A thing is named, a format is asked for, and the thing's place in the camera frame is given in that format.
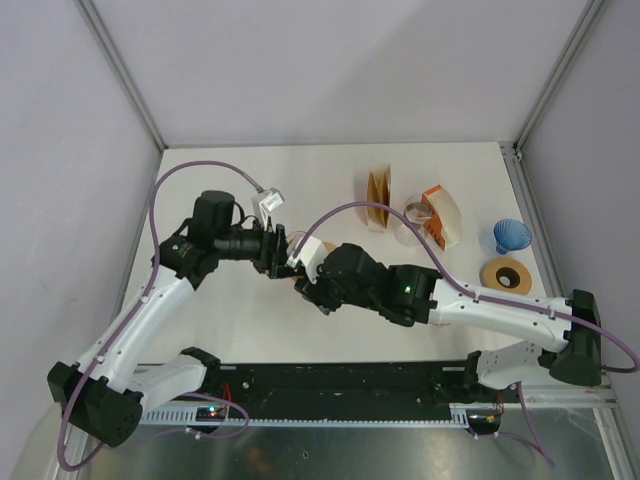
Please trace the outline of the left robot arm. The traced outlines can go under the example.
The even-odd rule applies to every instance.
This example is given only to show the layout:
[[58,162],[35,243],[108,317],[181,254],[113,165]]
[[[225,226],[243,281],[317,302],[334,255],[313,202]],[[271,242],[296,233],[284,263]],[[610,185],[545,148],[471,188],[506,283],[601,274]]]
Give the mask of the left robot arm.
[[270,222],[283,202],[276,189],[255,195],[255,219],[245,228],[233,219],[243,211],[233,195],[208,190],[195,200],[191,216],[158,245],[147,283],[101,338],[74,364],[58,362],[49,371],[51,395],[69,423],[117,447],[147,411],[188,392],[202,400],[219,392],[218,359],[195,347],[144,374],[136,367],[164,323],[220,261],[249,261],[270,278],[288,275],[285,229]]

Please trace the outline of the orange glass beaker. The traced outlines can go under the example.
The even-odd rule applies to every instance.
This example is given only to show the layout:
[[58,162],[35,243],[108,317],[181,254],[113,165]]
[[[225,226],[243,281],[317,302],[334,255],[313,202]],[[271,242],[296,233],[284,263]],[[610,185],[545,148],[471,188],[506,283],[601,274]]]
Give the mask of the orange glass beaker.
[[297,243],[304,237],[305,234],[305,231],[300,230],[289,233],[286,237],[287,249],[294,250]]

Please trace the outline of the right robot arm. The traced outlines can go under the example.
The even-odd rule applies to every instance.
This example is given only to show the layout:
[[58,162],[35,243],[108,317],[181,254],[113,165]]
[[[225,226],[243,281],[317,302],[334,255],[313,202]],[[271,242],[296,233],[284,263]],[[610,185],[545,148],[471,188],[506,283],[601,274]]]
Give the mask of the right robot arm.
[[349,243],[333,251],[324,244],[305,244],[290,252],[287,264],[299,276],[296,291],[325,315],[356,306],[403,327],[463,325],[516,338],[514,345],[469,355],[461,388],[473,401],[544,374],[574,386],[601,383],[597,335],[590,325],[569,319],[581,293],[567,299],[532,298],[455,286],[435,269],[385,266]]

